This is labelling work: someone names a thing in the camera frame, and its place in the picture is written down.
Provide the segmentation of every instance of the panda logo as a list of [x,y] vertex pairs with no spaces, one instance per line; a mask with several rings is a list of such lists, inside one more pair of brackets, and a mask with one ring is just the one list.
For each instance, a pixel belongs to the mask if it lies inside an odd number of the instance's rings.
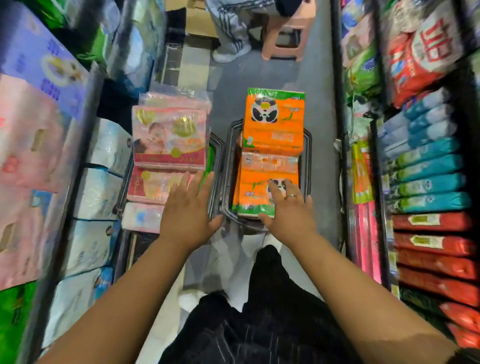
[[276,122],[278,106],[269,97],[257,97],[252,105],[252,120],[258,122]]
[[[287,188],[285,186],[285,181],[290,181],[290,180],[287,180],[285,178],[278,178],[276,180],[272,180],[272,182],[275,183],[278,189],[281,191],[283,197],[287,196]],[[268,200],[270,201],[270,204],[273,205],[274,203],[272,198],[272,191],[270,190],[269,185],[267,185],[267,197],[268,197]]]

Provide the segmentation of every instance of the orange stool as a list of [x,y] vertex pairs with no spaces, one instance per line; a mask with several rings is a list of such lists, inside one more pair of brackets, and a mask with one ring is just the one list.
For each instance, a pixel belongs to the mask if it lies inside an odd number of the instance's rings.
[[[284,18],[282,16],[270,16],[268,24],[263,28],[264,31],[264,47],[262,49],[262,58],[268,61],[272,56],[278,57],[297,57],[297,62],[300,62],[307,44],[308,33],[315,20],[316,13],[315,0],[310,2],[303,1],[297,12],[291,18]],[[292,29],[299,29],[302,31],[300,44],[297,48],[278,47],[276,41],[278,34],[284,26]]]

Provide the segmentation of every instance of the person's left hand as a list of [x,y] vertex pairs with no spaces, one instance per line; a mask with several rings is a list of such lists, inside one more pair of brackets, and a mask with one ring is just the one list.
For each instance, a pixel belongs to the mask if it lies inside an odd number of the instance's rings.
[[198,171],[188,184],[187,172],[178,185],[172,186],[160,222],[160,240],[177,244],[189,253],[205,244],[222,225],[222,215],[210,221],[207,212],[214,173],[208,174],[200,188],[203,175],[204,171]]

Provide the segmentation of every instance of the gray pants with black stripes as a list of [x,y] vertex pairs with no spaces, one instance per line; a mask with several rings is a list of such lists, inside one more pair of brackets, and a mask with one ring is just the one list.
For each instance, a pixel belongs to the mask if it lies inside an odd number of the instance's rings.
[[239,18],[241,11],[279,15],[275,0],[205,0],[205,3],[220,44],[231,54],[248,44],[247,25]]

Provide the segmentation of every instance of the forearm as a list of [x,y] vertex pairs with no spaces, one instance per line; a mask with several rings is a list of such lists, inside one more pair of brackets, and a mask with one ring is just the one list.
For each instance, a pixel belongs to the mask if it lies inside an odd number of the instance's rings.
[[320,235],[292,252],[366,363],[446,363],[453,355],[453,342]]
[[154,242],[40,363],[134,363],[188,255],[174,242]]

